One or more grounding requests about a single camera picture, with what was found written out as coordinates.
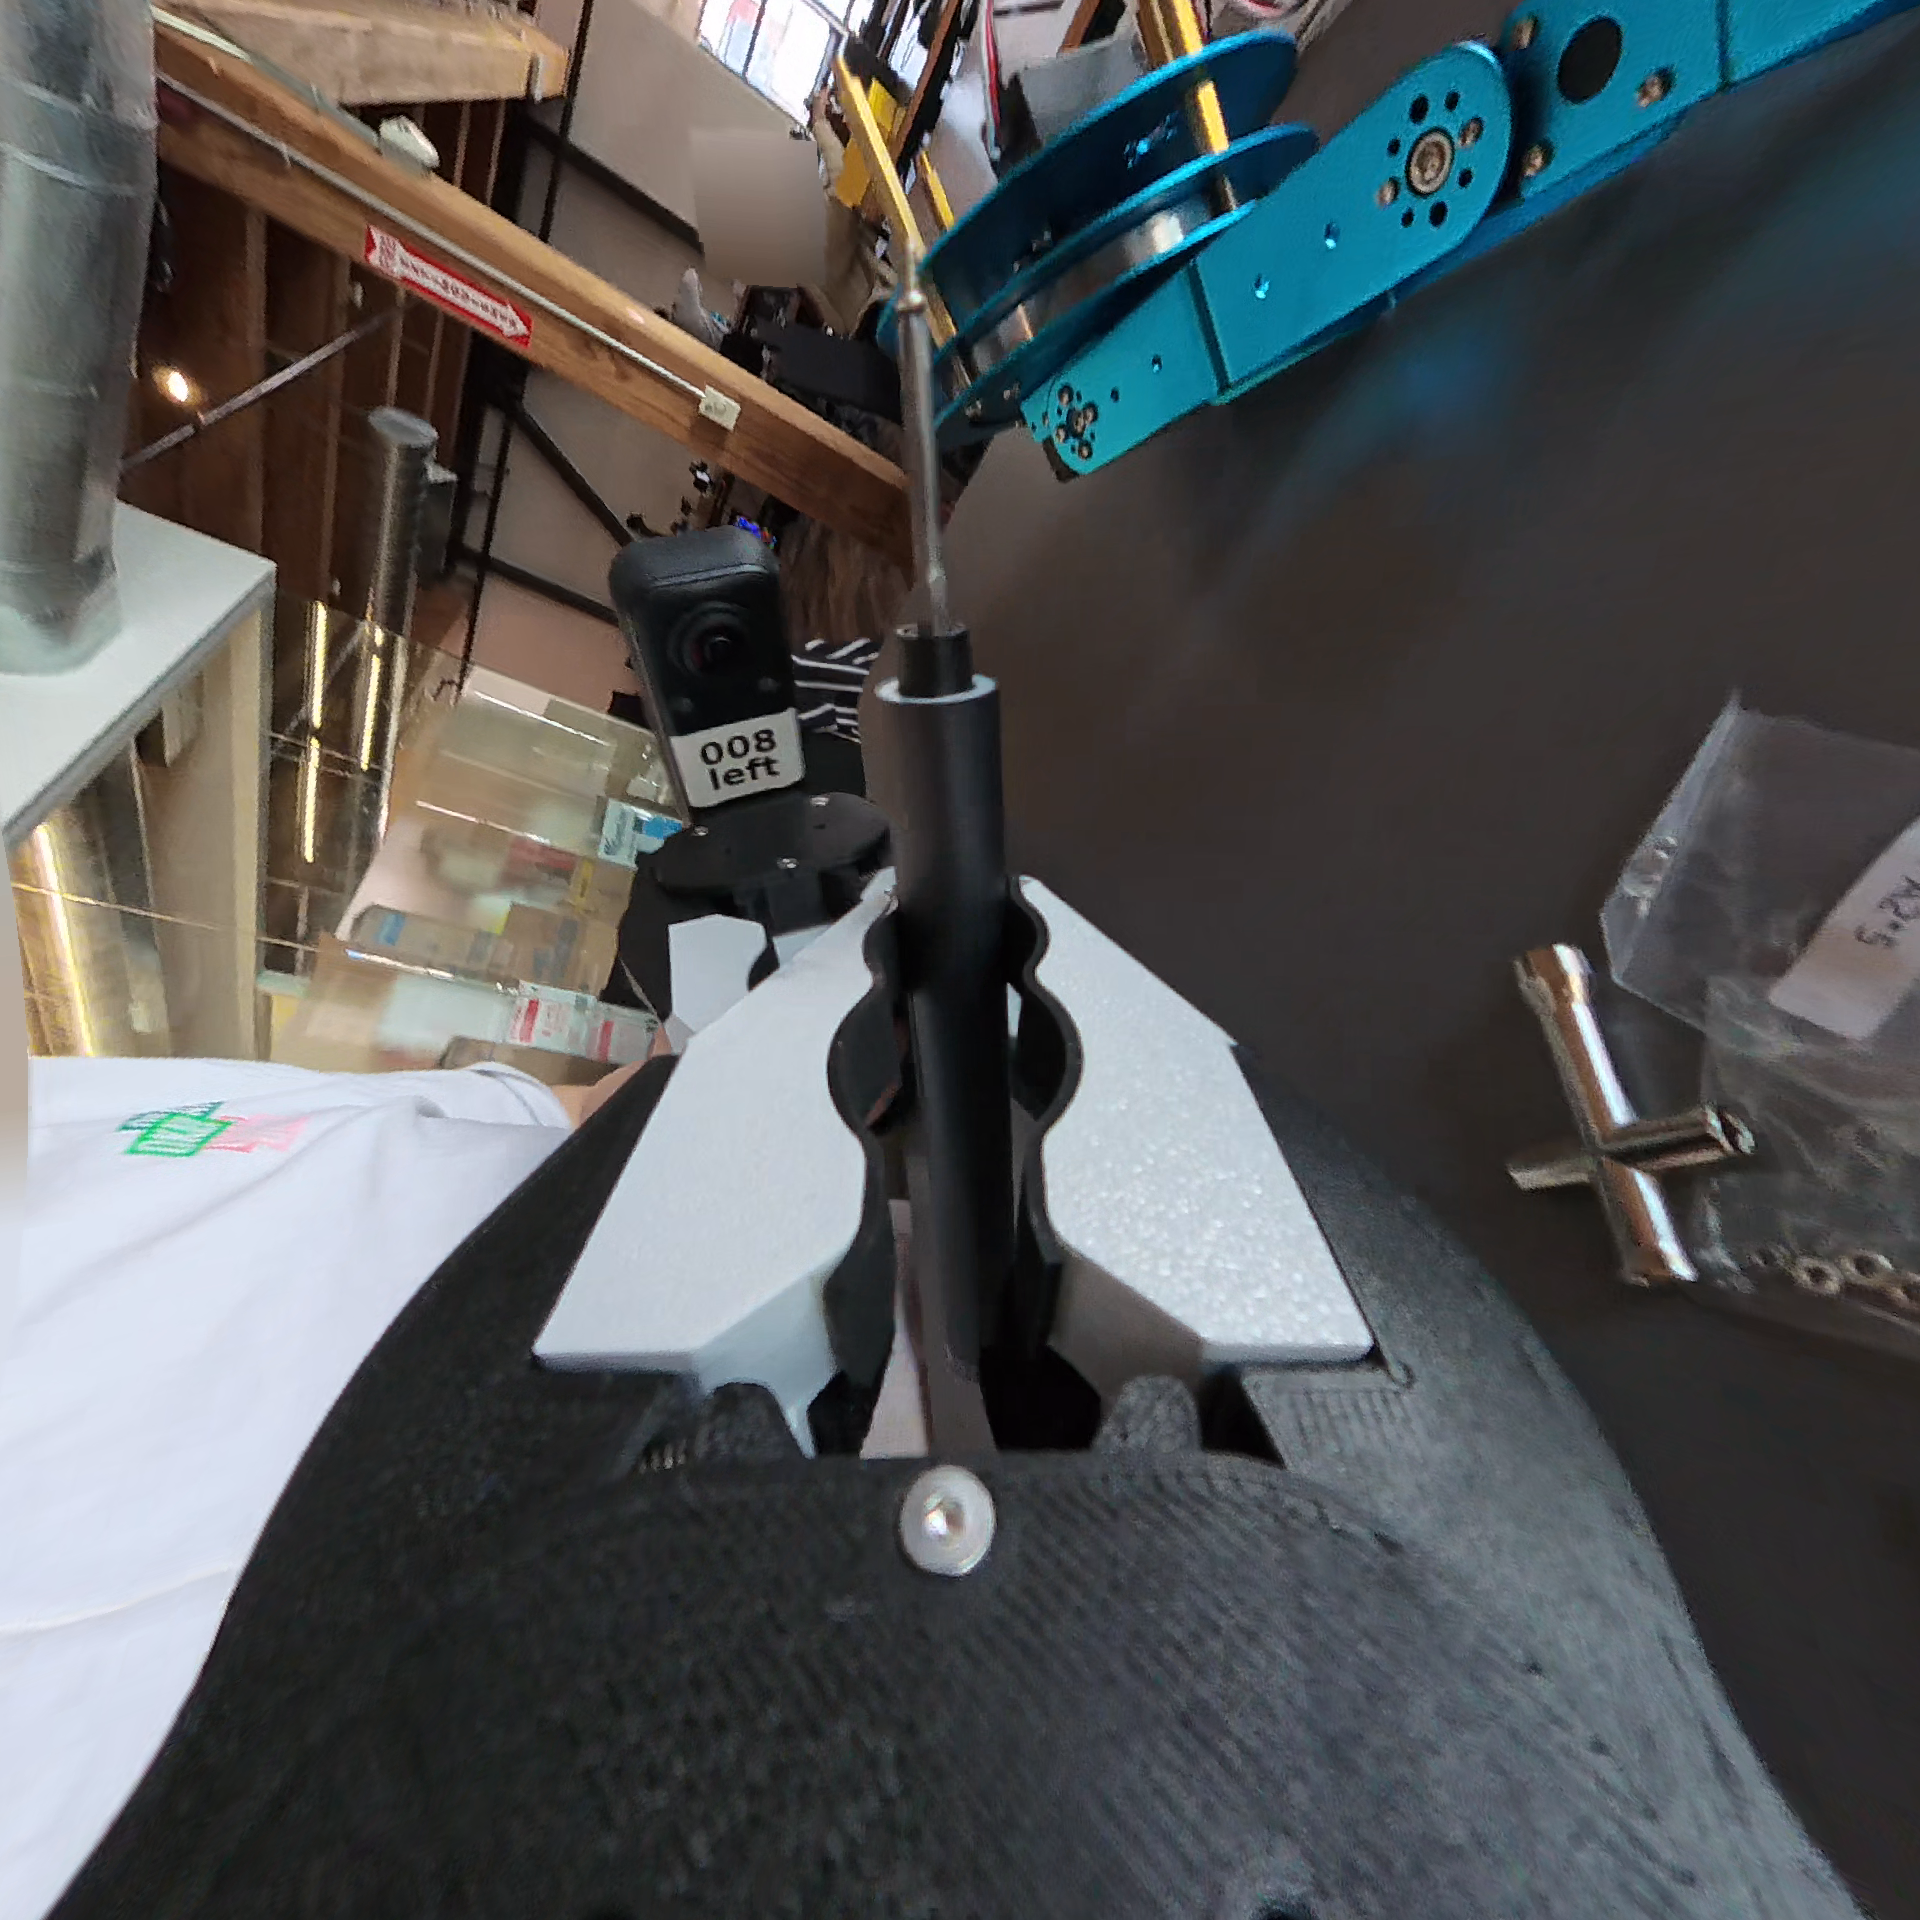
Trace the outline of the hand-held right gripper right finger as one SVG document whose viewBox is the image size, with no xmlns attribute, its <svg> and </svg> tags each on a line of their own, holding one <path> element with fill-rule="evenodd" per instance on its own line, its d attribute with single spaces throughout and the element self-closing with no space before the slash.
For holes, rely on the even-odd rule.
<svg viewBox="0 0 1920 1920">
<path fill-rule="evenodd" d="M 1040 880 L 1016 880 L 1007 1363 L 1101 1407 L 1137 1378 L 1352 1370 L 1369 1327 L 1232 1035 Z"/>
</svg>

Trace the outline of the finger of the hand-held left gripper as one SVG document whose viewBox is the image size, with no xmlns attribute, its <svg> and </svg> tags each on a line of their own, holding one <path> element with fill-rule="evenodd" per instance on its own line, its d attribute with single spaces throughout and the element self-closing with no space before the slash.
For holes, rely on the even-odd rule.
<svg viewBox="0 0 1920 1920">
<path fill-rule="evenodd" d="M 856 902 L 843 914 L 837 914 L 829 922 L 793 929 L 787 933 L 769 933 L 767 944 L 764 947 L 761 955 L 752 963 L 752 970 L 748 974 L 749 993 L 759 987 L 761 982 L 791 965 L 797 955 L 803 955 L 823 937 L 838 933 L 843 927 L 856 922 L 862 914 L 868 914 L 868 907 L 873 904 L 884 905 L 884 879 L 868 879 L 867 886 L 859 889 Z"/>
<path fill-rule="evenodd" d="M 702 914 L 668 927 L 669 1014 L 662 1030 L 689 1040 L 752 990 L 753 922 Z"/>
</svg>

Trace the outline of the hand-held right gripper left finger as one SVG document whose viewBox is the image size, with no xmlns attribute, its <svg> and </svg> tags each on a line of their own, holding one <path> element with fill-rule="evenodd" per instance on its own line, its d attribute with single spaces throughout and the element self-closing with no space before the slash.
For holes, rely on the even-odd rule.
<svg viewBox="0 0 1920 1920">
<path fill-rule="evenodd" d="M 534 1341 L 561 1373 L 764 1386 L 800 1453 L 843 1378 L 876 1391 L 895 1338 L 879 1121 L 902 1086 L 895 879 L 678 1056 Z"/>
</svg>

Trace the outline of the black electric screwdriver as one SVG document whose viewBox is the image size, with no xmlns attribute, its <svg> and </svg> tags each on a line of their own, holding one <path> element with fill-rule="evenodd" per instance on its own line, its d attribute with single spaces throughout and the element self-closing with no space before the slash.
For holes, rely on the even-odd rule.
<svg viewBox="0 0 1920 1920">
<path fill-rule="evenodd" d="M 895 778 L 884 810 L 926 1168 L 916 1237 L 950 1368 L 976 1384 L 1016 1245 L 1000 696 L 964 630 L 902 627 L 895 648 L 876 701 Z"/>
</svg>

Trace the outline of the silver screwdriver bit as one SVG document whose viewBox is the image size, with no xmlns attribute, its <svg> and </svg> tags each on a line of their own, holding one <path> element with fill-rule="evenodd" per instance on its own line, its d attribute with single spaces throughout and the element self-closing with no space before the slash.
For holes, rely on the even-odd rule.
<svg viewBox="0 0 1920 1920">
<path fill-rule="evenodd" d="M 916 240 L 905 238 L 901 242 L 897 269 L 895 349 L 909 553 L 926 605 L 920 630 L 926 635 L 932 635 L 945 633 L 952 627 L 952 615 L 944 562 L 941 456 L 932 422 L 929 305 L 920 288 L 920 249 Z"/>
</svg>

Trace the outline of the blue toy robot arm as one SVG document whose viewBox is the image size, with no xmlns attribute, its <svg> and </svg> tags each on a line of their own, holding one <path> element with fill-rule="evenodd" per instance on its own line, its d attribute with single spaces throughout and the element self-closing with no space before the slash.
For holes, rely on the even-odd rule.
<svg viewBox="0 0 1920 1920">
<path fill-rule="evenodd" d="M 1636 161 L 1688 111 L 1908 5 L 1516 5 L 1319 143 L 1297 48 L 1241 33 L 1084 107 L 926 255 L 944 448 L 1024 426 L 1059 474 L 1327 349 Z"/>
</svg>

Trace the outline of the dark grey desk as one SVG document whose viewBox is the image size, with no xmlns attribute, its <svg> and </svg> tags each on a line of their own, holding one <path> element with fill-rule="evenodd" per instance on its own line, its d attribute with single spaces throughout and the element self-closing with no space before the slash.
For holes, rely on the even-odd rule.
<svg viewBox="0 0 1920 1920">
<path fill-rule="evenodd" d="M 1232 408 L 949 530 L 1009 850 L 1417 1194 L 1639 1489 L 1735 1711 L 1916 1915 L 1916 1368 L 1622 1287 L 1513 955 L 1737 690 L 1916 744 L 1916 16 Z"/>
</svg>

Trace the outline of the black white striped cloth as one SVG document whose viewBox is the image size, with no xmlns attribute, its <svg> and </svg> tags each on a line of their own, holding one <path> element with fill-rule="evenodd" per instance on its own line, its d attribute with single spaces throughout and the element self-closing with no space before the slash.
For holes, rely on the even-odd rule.
<svg viewBox="0 0 1920 1920">
<path fill-rule="evenodd" d="M 859 701 L 883 642 L 876 638 L 808 638 L 791 654 L 795 710 L 805 737 L 837 737 L 859 745 Z"/>
</svg>

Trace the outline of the glass railing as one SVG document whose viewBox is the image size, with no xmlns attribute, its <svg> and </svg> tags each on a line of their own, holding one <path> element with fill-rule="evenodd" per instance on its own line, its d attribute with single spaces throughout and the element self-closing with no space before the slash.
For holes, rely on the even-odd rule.
<svg viewBox="0 0 1920 1920">
<path fill-rule="evenodd" d="M 643 857 L 681 831 L 653 737 L 281 595 L 257 987 L 273 1062 L 637 1064 L 617 985 Z"/>
</svg>

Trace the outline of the silver cross wrench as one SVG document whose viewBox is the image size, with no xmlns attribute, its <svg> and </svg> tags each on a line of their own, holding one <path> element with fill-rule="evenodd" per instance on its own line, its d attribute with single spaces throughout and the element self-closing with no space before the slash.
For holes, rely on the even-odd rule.
<svg viewBox="0 0 1920 1920">
<path fill-rule="evenodd" d="M 1575 1135 L 1518 1152 L 1505 1165 L 1509 1179 L 1524 1194 L 1590 1189 L 1625 1285 L 1694 1285 L 1699 1271 L 1664 1199 L 1664 1178 L 1752 1158 L 1750 1125 L 1716 1102 L 1668 1115 L 1636 1111 L 1599 1031 L 1592 970 L 1580 949 L 1529 949 L 1513 971 L 1543 1030 Z"/>
</svg>

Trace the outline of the grey round column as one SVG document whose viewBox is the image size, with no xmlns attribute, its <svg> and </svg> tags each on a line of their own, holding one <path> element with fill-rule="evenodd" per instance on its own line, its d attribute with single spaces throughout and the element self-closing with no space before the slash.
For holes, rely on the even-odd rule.
<svg viewBox="0 0 1920 1920">
<path fill-rule="evenodd" d="M 441 478 L 437 429 L 395 405 L 368 414 L 375 456 L 366 622 L 404 635 L 415 605 L 422 528 Z"/>
</svg>

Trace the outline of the clear bag of pointed screws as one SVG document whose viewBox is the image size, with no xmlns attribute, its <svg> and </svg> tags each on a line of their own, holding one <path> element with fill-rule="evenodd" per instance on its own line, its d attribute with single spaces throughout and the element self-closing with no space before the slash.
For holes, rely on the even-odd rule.
<svg viewBox="0 0 1920 1920">
<path fill-rule="evenodd" d="M 1917 753 L 1728 703 L 1599 912 L 1781 1158 L 1912 1161 Z"/>
</svg>

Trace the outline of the red white sign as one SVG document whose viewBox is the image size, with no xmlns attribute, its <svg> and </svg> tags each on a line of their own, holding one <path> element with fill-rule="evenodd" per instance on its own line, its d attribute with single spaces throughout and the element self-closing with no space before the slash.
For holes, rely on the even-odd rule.
<svg viewBox="0 0 1920 1920">
<path fill-rule="evenodd" d="M 363 261 L 381 280 L 432 302 L 461 326 L 486 334 L 513 353 L 526 353 L 533 342 L 533 321 L 513 299 L 415 253 L 391 231 L 375 225 L 366 227 Z"/>
</svg>

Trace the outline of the white cabinet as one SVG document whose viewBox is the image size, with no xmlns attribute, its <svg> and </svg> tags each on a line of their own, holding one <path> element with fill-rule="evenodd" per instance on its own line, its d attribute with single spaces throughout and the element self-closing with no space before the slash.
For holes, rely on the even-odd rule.
<svg viewBox="0 0 1920 1920">
<path fill-rule="evenodd" d="M 118 755 L 179 687 L 254 615 L 277 567 L 118 503 L 97 646 L 78 663 L 1 677 L 5 841 L 15 849 Z"/>
</svg>

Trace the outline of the large metal duct pipe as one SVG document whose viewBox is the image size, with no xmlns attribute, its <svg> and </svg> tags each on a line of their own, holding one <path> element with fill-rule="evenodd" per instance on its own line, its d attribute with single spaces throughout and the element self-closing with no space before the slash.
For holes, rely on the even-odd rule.
<svg viewBox="0 0 1920 1920">
<path fill-rule="evenodd" d="M 1 5 L 1 667 L 112 633 L 112 523 L 156 154 L 140 3 Z"/>
</svg>

